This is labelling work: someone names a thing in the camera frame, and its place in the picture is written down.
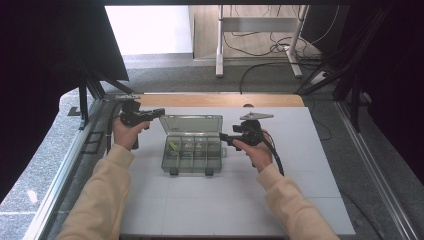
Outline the person's right hand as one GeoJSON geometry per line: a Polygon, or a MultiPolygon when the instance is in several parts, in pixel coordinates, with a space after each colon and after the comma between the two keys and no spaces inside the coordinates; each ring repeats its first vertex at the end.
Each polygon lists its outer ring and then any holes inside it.
{"type": "Polygon", "coordinates": [[[272,152],[264,142],[257,146],[250,146],[240,140],[234,140],[233,144],[245,152],[259,173],[273,163],[272,152]]]}

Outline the aluminium floor rail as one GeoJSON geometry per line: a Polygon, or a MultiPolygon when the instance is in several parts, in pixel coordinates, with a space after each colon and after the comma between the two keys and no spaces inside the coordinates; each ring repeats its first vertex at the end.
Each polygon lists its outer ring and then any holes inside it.
{"type": "Polygon", "coordinates": [[[350,122],[350,114],[347,107],[340,102],[334,103],[339,115],[367,169],[374,185],[379,192],[402,240],[421,240],[410,218],[401,205],[400,200],[390,187],[386,177],[375,160],[370,148],[366,144],[362,134],[358,132],[350,122]]]}
{"type": "Polygon", "coordinates": [[[42,236],[49,219],[53,214],[54,207],[60,197],[61,191],[66,184],[67,178],[71,173],[79,154],[82,152],[84,142],[86,141],[91,129],[96,125],[102,109],[102,100],[95,100],[89,107],[88,122],[82,130],[77,131],[77,134],[70,148],[66,152],[44,199],[41,201],[40,207],[34,215],[23,240],[39,240],[42,236]]]}

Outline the person's left hand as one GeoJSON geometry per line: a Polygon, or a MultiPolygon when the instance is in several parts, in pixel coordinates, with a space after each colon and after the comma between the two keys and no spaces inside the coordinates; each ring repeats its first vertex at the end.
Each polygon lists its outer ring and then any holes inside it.
{"type": "Polygon", "coordinates": [[[119,118],[113,121],[114,143],[130,151],[135,144],[138,135],[150,127],[150,122],[145,121],[134,127],[125,126],[119,118]]]}

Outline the grey clear compartment box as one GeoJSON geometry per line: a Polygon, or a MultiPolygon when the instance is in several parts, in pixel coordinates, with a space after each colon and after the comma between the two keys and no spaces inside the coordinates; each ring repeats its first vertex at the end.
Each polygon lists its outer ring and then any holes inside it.
{"type": "Polygon", "coordinates": [[[161,164],[164,172],[171,176],[213,176],[221,171],[221,115],[164,115],[160,122],[166,133],[161,164]],[[168,141],[178,146],[178,155],[169,147],[168,141]]]}

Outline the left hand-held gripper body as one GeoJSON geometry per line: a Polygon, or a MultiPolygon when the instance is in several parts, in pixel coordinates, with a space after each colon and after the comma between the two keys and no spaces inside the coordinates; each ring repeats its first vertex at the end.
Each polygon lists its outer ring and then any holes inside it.
{"type": "Polygon", "coordinates": [[[122,104],[119,118],[125,126],[134,127],[146,121],[146,117],[140,112],[141,103],[135,95],[120,96],[117,100],[122,104]]]}

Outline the black curtain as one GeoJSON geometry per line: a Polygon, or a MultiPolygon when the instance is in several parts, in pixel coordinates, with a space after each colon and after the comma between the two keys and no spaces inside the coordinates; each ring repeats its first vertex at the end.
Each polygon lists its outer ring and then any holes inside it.
{"type": "Polygon", "coordinates": [[[343,42],[387,11],[357,74],[375,124],[424,184],[424,0],[351,1],[343,42]]]}
{"type": "Polygon", "coordinates": [[[0,0],[0,202],[51,128],[62,95],[127,78],[101,0],[0,0]]]}

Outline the white desk frame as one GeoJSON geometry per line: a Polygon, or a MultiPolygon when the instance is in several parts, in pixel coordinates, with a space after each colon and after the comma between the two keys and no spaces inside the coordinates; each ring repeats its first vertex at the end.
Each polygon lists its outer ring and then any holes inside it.
{"type": "Polygon", "coordinates": [[[302,71],[295,57],[295,48],[300,36],[308,5],[300,5],[299,16],[280,17],[225,17],[224,6],[218,6],[218,34],[216,50],[216,76],[223,76],[223,36],[225,32],[284,32],[291,33],[292,40],[284,48],[294,76],[300,78],[302,71]]]}

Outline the white power strip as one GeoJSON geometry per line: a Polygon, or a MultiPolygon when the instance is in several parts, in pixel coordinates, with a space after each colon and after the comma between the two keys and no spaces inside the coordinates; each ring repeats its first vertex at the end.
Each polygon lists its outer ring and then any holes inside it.
{"type": "Polygon", "coordinates": [[[311,80],[311,84],[315,85],[315,84],[323,81],[326,77],[327,77],[327,73],[325,71],[321,71],[311,80]]]}

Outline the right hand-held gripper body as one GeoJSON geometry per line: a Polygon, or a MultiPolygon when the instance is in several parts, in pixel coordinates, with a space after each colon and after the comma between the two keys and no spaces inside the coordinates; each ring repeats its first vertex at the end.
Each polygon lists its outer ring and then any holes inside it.
{"type": "Polygon", "coordinates": [[[257,146],[264,139],[260,119],[273,118],[273,114],[249,112],[240,117],[243,141],[250,146],[257,146]]]}

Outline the black metal stand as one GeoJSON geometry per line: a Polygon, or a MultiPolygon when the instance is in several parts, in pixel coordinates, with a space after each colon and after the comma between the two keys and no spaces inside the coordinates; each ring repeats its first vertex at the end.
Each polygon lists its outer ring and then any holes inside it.
{"type": "Polygon", "coordinates": [[[124,94],[134,93],[130,87],[121,83],[120,79],[112,78],[97,70],[89,70],[85,65],[78,66],[68,76],[67,83],[70,86],[70,90],[78,90],[80,116],[84,124],[88,122],[89,113],[87,93],[90,93],[95,100],[103,100],[106,97],[101,81],[112,85],[124,94]]]}
{"type": "Polygon", "coordinates": [[[300,96],[309,95],[338,80],[338,84],[333,90],[332,97],[335,101],[344,101],[347,96],[351,97],[350,103],[348,104],[350,122],[357,132],[360,131],[358,121],[360,106],[359,65],[376,32],[386,18],[387,13],[388,10],[382,7],[377,7],[374,10],[374,13],[367,19],[366,24],[346,45],[345,50],[349,50],[350,57],[340,69],[331,73],[320,82],[307,87],[307,84],[312,82],[312,76],[309,76],[307,81],[296,91],[296,94],[300,96]]]}

